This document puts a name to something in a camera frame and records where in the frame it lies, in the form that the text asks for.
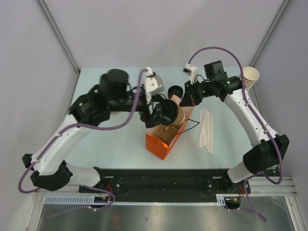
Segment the black coffee cup lid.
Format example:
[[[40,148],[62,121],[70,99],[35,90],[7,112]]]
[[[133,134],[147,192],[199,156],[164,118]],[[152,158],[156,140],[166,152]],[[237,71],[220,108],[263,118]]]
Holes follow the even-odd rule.
[[[163,100],[160,102],[163,115],[165,115],[170,123],[173,123],[179,114],[178,105],[173,100]]]

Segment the stack of black lids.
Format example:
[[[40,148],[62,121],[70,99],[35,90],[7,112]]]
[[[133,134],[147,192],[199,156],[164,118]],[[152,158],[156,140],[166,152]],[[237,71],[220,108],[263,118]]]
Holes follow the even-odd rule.
[[[173,85],[169,87],[167,91],[167,95],[169,99],[171,99],[173,95],[176,95],[177,97],[182,98],[183,94],[184,94],[183,88],[178,85]]]

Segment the single brown paper cup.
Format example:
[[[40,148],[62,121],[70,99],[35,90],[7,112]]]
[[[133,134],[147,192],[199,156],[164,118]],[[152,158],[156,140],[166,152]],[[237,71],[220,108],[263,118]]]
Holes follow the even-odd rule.
[[[177,126],[181,125],[185,121],[185,113],[179,107],[172,109],[168,117],[170,118],[170,122],[166,122],[166,125]]]

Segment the single pulp cup carrier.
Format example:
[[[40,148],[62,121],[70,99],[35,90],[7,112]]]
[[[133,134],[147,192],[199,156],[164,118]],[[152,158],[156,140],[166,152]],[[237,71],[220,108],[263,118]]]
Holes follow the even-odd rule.
[[[163,143],[170,145],[181,127],[182,125],[161,125],[158,132],[156,133],[156,137],[158,137]]]

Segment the orange paper bag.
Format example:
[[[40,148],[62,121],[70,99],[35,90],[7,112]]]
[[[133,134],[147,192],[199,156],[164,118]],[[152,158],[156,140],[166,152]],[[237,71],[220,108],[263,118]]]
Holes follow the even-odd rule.
[[[145,148],[161,160],[165,160],[181,134],[199,125],[199,121],[191,119],[193,107],[180,107],[184,119],[179,125],[159,125],[148,128],[145,133]]]

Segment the stack of paper cups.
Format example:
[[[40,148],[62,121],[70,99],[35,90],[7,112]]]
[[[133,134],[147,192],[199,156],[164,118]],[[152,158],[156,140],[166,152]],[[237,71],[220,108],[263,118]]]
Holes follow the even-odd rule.
[[[260,74],[257,69],[250,66],[243,68],[243,74],[244,76],[240,74],[239,78],[244,83],[244,89],[246,91],[249,91],[252,88],[252,86],[256,83],[256,81],[259,79]]]

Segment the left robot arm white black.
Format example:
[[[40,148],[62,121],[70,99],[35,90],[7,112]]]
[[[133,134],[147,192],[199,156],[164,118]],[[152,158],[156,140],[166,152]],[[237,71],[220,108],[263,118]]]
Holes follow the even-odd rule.
[[[169,100],[162,98],[164,83],[151,68],[140,71],[132,87],[129,75],[111,69],[100,76],[100,82],[80,95],[71,105],[63,123],[49,141],[35,154],[25,154],[22,161],[35,191],[57,191],[65,186],[82,186],[95,192],[106,188],[98,167],[78,167],[65,158],[74,147],[94,130],[112,131],[124,127],[135,112],[147,128],[171,123],[162,112]]]

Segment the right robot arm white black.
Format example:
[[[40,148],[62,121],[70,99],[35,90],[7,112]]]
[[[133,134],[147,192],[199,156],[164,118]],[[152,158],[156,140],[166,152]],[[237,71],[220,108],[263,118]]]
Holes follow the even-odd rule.
[[[282,163],[289,146],[286,135],[279,135],[261,116],[255,105],[242,88],[239,77],[229,77],[221,61],[204,65],[206,79],[198,81],[198,68],[186,64],[183,72],[190,80],[185,82],[185,93],[181,107],[197,106],[204,98],[216,96],[235,114],[244,128],[251,150],[243,155],[243,160],[227,171],[222,188],[233,193],[239,188],[239,182],[260,173],[274,165]]]

